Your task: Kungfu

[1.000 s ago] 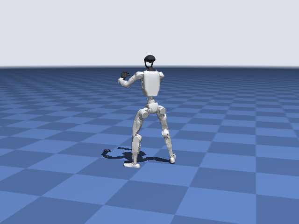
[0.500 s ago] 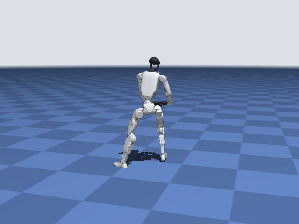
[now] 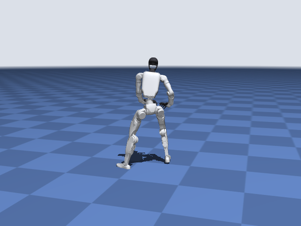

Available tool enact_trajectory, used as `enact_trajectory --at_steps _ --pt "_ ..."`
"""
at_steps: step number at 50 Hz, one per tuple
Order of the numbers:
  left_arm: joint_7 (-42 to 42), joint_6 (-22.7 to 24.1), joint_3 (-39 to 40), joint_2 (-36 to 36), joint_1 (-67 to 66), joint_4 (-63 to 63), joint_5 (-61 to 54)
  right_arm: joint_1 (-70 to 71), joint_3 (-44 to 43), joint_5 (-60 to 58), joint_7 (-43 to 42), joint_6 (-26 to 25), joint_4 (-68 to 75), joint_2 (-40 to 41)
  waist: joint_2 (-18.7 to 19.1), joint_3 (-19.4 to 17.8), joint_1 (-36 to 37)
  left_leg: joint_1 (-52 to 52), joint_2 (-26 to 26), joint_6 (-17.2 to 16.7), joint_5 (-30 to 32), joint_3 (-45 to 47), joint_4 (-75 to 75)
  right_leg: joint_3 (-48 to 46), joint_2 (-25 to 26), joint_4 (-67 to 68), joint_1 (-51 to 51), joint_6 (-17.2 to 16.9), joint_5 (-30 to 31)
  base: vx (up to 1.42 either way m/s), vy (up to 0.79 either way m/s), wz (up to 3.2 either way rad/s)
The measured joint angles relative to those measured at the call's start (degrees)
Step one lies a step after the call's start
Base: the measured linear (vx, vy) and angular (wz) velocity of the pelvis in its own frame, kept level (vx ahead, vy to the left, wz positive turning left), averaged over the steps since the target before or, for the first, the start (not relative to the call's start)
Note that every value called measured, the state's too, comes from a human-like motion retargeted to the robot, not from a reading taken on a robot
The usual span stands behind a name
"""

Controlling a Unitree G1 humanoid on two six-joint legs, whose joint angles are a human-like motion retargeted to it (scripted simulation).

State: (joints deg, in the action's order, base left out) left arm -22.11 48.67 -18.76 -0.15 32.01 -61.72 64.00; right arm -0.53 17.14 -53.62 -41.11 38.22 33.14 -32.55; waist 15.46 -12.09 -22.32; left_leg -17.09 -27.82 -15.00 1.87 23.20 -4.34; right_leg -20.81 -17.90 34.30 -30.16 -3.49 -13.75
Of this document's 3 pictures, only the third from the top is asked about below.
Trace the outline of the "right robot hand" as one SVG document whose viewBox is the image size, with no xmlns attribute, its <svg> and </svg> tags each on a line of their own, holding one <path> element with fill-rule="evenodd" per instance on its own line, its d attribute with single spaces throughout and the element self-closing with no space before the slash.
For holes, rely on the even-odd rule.
<svg viewBox="0 0 301 226">
<path fill-rule="evenodd" d="M 166 105 L 168 104 L 168 102 L 166 102 L 166 103 L 159 103 L 159 104 L 160 104 L 159 106 L 162 105 L 163 107 L 165 106 L 165 108 L 166 108 Z M 162 106 L 161 106 L 161 107 L 162 107 Z M 163 107 L 162 107 L 162 108 L 163 108 Z M 164 109 L 165 109 L 165 108 L 164 108 Z"/>
</svg>

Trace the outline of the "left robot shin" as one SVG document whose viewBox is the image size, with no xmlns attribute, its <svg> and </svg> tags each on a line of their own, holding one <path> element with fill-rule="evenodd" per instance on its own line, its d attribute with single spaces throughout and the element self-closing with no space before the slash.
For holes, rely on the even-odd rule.
<svg viewBox="0 0 301 226">
<path fill-rule="evenodd" d="M 127 165 L 129 163 L 129 160 L 131 158 L 131 155 L 133 154 L 136 145 L 134 144 L 135 142 L 135 137 L 131 136 L 130 138 L 128 138 L 127 140 L 127 145 L 126 145 L 126 150 L 125 150 L 125 160 L 123 163 L 123 165 Z"/>
</svg>

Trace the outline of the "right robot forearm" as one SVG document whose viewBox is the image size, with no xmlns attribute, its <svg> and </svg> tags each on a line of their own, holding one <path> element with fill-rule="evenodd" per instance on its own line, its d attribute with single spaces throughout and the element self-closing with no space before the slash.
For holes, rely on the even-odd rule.
<svg viewBox="0 0 301 226">
<path fill-rule="evenodd" d="M 174 95 L 168 97 L 168 101 L 169 101 L 169 102 L 168 102 L 168 104 L 167 104 L 166 106 L 169 108 L 169 107 L 172 106 L 173 103 L 174 103 Z"/>
</svg>

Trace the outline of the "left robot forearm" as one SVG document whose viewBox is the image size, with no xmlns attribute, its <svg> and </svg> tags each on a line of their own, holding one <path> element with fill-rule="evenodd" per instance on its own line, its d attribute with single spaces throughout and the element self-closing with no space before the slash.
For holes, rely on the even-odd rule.
<svg viewBox="0 0 301 226">
<path fill-rule="evenodd" d="M 136 93 L 136 96 L 138 97 L 138 102 L 139 102 L 139 103 L 145 104 L 145 101 L 144 101 L 144 99 L 143 99 L 143 97 L 142 97 L 142 94 L 137 94 L 137 93 Z"/>
</svg>

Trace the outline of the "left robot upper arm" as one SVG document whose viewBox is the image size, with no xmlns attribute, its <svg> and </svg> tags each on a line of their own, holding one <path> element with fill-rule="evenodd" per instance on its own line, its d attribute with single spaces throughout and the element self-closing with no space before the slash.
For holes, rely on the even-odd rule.
<svg viewBox="0 0 301 226">
<path fill-rule="evenodd" d="M 136 93 L 137 94 L 142 94 L 142 89 L 141 89 L 141 84 L 142 84 L 142 77 L 143 77 L 143 73 L 138 73 L 136 75 Z"/>
</svg>

